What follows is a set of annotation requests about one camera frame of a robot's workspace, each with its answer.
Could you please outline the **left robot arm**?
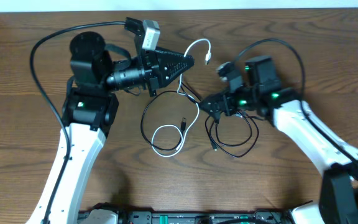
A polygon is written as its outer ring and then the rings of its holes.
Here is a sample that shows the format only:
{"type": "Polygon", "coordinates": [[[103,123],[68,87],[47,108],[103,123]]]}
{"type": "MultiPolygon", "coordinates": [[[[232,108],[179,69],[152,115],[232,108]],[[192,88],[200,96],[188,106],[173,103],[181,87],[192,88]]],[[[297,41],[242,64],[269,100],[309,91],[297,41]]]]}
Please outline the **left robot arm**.
{"type": "Polygon", "coordinates": [[[70,42],[67,81],[58,151],[29,223],[76,223],[92,166],[116,117],[116,91],[143,88],[155,96],[191,68],[194,58],[161,47],[139,50],[136,57],[96,32],[70,42]]]}

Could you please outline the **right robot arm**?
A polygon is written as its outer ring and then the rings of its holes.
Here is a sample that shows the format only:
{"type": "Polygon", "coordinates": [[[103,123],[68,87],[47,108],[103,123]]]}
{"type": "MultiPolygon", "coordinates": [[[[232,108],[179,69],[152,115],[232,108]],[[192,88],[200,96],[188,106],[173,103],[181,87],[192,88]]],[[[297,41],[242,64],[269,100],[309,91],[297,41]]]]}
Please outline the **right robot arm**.
{"type": "Polygon", "coordinates": [[[358,223],[358,149],[331,131],[293,88],[284,88],[273,60],[264,55],[245,62],[249,83],[232,62],[218,68],[228,88],[205,98],[200,108],[221,114],[255,111],[286,134],[323,177],[318,202],[291,209],[290,223],[358,223]]]}

